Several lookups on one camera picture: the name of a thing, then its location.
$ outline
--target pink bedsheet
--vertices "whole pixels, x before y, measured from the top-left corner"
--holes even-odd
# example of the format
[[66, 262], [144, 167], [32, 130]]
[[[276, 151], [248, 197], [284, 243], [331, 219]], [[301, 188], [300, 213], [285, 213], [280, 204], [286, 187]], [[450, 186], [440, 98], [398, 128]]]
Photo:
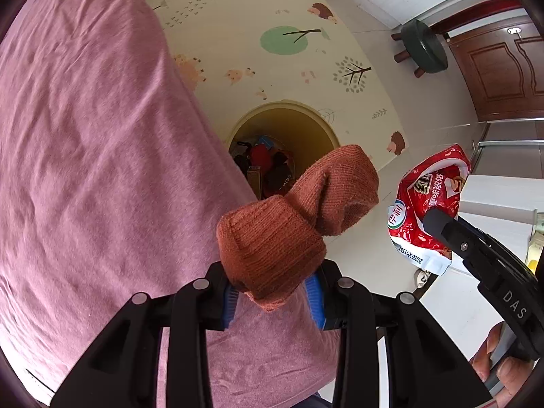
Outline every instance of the pink bedsheet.
[[[254, 199], [144, 0], [28, 0], [0, 45], [4, 350], [56, 389], [133, 293], [202, 276], [220, 216]], [[269, 314], [241, 297], [209, 334], [214, 405], [294, 405], [337, 341], [300, 288]]]

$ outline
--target knitted sock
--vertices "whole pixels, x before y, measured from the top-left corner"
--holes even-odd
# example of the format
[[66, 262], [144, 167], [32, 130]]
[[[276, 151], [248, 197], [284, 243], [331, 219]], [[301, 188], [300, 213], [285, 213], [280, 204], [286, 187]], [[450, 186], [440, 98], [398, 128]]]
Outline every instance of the knitted sock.
[[313, 164], [285, 197], [227, 213], [217, 226], [230, 282], [266, 311], [280, 307], [325, 258], [322, 235], [338, 235], [378, 203], [378, 177], [358, 146]]

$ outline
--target green circle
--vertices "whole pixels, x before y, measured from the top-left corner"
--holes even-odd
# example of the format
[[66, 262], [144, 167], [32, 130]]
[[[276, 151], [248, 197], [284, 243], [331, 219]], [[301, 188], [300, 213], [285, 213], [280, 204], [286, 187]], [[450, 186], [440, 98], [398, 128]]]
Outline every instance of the green circle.
[[260, 46], [277, 55], [295, 55], [308, 47], [306, 35], [298, 39], [303, 34], [289, 34], [289, 32], [299, 32], [300, 29], [292, 26], [277, 26], [267, 30], [260, 37]]

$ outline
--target wooden door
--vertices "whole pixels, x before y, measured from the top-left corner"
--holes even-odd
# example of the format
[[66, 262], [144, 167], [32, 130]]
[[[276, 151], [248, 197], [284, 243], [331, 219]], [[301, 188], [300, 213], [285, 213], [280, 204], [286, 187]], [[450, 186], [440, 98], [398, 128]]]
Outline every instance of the wooden door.
[[480, 121], [544, 116], [544, 42], [529, 17], [454, 37], [450, 49]]

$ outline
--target hedgehog illustration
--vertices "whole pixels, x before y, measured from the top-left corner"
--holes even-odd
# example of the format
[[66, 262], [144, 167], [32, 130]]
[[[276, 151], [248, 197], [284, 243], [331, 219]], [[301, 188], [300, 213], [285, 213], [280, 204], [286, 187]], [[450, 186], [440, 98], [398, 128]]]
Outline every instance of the hedgehog illustration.
[[176, 63], [176, 66], [183, 77], [183, 81], [191, 92], [194, 92], [198, 83], [206, 81], [206, 78], [202, 76], [204, 70], [198, 68], [200, 66], [200, 60], [198, 58], [187, 59], [185, 55], [178, 54], [173, 57], [173, 61]]
[[261, 97], [263, 100], [266, 100], [268, 98], [265, 90], [262, 87], [259, 87], [259, 91], [255, 92], [255, 95], [257, 95], [258, 97]]
[[387, 146], [387, 151], [394, 153], [396, 156], [400, 155], [406, 148], [406, 143], [401, 135], [401, 132], [395, 132], [391, 135], [391, 142]]
[[255, 75], [255, 71], [247, 67], [244, 72], [242, 72], [241, 70], [230, 69], [225, 74], [225, 76], [231, 81], [231, 86], [234, 83], [237, 83], [238, 81], [240, 81], [244, 75], [246, 75], [247, 77], [253, 77]]
[[323, 3], [314, 3], [312, 7], [308, 9], [308, 12], [317, 15], [319, 18], [331, 20], [334, 24], [338, 24], [338, 20], [333, 15], [333, 12]]

